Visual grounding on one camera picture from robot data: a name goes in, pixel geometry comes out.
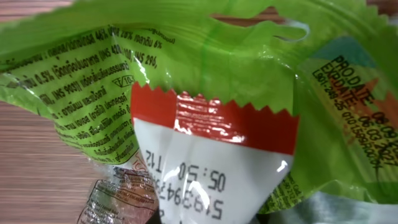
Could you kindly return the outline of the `red and white sachet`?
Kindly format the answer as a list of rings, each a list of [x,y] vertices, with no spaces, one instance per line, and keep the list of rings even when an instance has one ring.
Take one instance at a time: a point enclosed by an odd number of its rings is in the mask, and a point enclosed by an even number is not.
[[[249,223],[292,167],[299,117],[132,86],[131,117],[162,223]]]

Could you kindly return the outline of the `bright green snack bag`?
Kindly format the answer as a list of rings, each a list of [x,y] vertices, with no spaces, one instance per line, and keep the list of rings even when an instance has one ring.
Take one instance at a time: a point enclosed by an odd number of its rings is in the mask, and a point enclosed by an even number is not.
[[[397,203],[397,27],[364,1],[77,1],[1,26],[1,99],[96,162],[146,166],[136,83],[299,117],[258,212],[319,190]]]

